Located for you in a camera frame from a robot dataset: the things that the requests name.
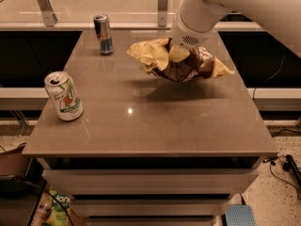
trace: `soda can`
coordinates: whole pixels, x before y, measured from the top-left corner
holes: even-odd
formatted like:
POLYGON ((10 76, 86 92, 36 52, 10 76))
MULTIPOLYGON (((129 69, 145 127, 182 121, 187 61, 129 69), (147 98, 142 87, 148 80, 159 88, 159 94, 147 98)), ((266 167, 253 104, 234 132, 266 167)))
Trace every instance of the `soda can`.
POLYGON ((113 54, 113 43, 110 30, 110 22, 107 15, 96 15, 93 18, 95 32, 99 41, 101 54, 108 56, 113 54))
POLYGON ((83 105, 73 80, 67 73, 49 73, 44 82, 46 92, 61 120, 72 121, 82 115, 83 105))

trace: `green and white can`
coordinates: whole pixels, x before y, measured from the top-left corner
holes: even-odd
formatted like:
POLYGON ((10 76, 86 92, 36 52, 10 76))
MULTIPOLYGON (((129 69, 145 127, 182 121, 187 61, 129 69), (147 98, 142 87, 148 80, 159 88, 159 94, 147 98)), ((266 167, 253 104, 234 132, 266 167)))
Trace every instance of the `green and white can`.
POLYGON ((44 82, 49 99, 55 106, 57 115, 61 120, 72 121, 82 115, 83 105, 74 82, 67 73, 49 73, 44 82))

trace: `drawer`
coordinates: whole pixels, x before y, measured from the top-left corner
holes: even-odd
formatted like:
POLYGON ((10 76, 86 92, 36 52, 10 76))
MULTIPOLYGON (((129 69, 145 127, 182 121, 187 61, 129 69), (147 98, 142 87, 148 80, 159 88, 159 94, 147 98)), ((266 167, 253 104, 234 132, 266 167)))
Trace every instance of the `drawer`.
POLYGON ((212 226, 213 218, 88 218, 87 226, 212 226))
POLYGON ((69 195, 236 194, 256 179, 254 169, 46 169, 43 177, 69 195))
POLYGON ((229 200, 82 200, 71 201, 76 215, 89 217, 207 217, 223 215, 229 200))

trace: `snack bag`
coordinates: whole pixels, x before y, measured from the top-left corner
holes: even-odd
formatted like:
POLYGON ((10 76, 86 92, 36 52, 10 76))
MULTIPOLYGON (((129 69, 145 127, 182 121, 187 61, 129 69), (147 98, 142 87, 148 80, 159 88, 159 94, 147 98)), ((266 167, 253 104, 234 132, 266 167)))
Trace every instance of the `snack bag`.
POLYGON ((127 54, 140 62, 145 73, 176 82, 234 74, 206 48, 188 49, 170 38, 134 43, 127 54))
MULTIPOLYGON (((57 193, 53 188, 50 189, 50 193, 55 196, 57 200, 66 208, 67 212, 70 212, 70 199, 65 194, 57 193)), ((57 201, 52 200, 52 211, 47 218, 46 223, 49 226, 66 226, 68 217, 57 201)))

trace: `gray table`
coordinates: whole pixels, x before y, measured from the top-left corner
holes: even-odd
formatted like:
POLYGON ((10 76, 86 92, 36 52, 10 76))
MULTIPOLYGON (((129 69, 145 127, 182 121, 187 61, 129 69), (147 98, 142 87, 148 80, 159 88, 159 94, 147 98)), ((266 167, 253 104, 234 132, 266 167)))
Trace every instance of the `gray table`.
MULTIPOLYGON (((24 156, 37 157, 45 179, 74 198, 76 214, 94 217, 89 226, 112 223, 108 216, 143 216, 153 225, 192 216, 185 226, 200 216, 199 225, 212 225, 255 180, 262 160, 277 155, 240 75, 189 83, 146 75, 127 49, 169 31, 112 35, 114 54, 100 56, 93 29, 83 31, 65 70, 84 113, 62 121, 48 102, 24 156)), ((217 33, 204 46, 236 71, 217 33)))
MULTIPOLYGON (((275 155, 269 132, 238 73, 175 83, 144 74, 126 54, 134 42, 167 36, 165 30, 114 30, 115 53, 100 56, 94 31, 85 30, 66 66, 84 113, 65 122, 48 102, 24 155, 275 155)), ((235 70, 217 33, 204 46, 235 70)))

